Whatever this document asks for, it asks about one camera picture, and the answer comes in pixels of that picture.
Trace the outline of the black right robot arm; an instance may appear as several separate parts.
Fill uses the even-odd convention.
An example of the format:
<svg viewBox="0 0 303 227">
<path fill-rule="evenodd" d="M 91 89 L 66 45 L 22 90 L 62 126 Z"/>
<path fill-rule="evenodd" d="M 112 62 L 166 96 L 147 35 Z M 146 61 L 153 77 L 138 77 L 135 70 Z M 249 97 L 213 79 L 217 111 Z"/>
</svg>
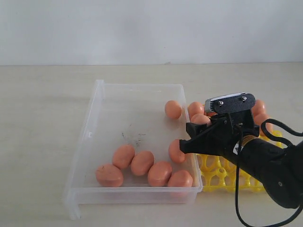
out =
<svg viewBox="0 0 303 227">
<path fill-rule="evenodd" d="M 303 202 L 303 145 L 265 131 L 286 145 L 280 148 L 260 139 L 260 127 L 251 110 L 217 114 L 211 124 L 186 123 L 189 140 L 179 142 L 187 153 L 221 156 L 261 182 L 271 199 L 283 208 L 296 209 Z"/>
</svg>

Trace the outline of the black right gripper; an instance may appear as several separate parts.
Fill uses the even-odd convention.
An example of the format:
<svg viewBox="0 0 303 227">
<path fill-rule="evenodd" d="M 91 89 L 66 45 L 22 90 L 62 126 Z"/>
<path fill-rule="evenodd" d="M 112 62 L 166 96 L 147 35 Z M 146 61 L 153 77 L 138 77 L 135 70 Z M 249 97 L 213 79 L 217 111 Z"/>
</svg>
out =
<svg viewBox="0 0 303 227">
<path fill-rule="evenodd" d="M 239 141 L 247 135 L 259 136 L 251 110 L 214 115 L 211 124 L 186 123 L 190 140 L 180 140 L 179 148 L 185 153 L 222 156 L 232 163 L 238 160 L 243 147 Z"/>
</svg>

